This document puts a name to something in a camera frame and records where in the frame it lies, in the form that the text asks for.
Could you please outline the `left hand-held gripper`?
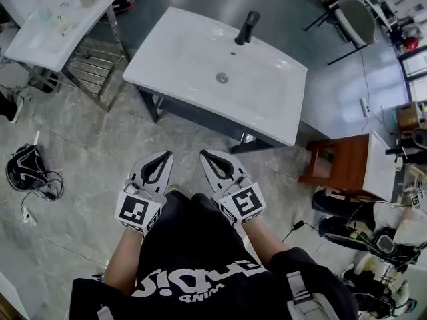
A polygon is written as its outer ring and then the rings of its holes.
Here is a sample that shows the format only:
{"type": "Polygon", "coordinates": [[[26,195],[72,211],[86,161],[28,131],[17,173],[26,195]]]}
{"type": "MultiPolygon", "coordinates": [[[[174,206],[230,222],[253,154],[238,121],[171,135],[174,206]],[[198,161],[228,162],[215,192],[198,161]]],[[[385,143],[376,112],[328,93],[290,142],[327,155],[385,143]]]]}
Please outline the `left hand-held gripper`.
{"type": "Polygon", "coordinates": [[[173,153],[169,150],[152,153],[135,163],[115,209],[115,218],[124,227],[143,237],[153,228],[163,211],[172,165],[173,153]]]}

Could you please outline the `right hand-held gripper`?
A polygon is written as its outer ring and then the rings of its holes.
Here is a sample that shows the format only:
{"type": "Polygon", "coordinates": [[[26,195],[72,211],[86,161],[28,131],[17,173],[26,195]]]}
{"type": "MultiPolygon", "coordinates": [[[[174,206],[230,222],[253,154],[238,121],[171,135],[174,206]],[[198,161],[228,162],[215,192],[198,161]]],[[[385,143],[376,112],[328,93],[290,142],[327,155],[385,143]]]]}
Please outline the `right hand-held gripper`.
{"type": "Polygon", "coordinates": [[[218,150],[201,150],[199,158],[205,176],[215,192],[212,201],[230,222],[238,226],[261,215],[266,202],[259,185],[251,182],[242,163],[218,150]],[[230,183],[222,188],[219,183],[230,183]]]}

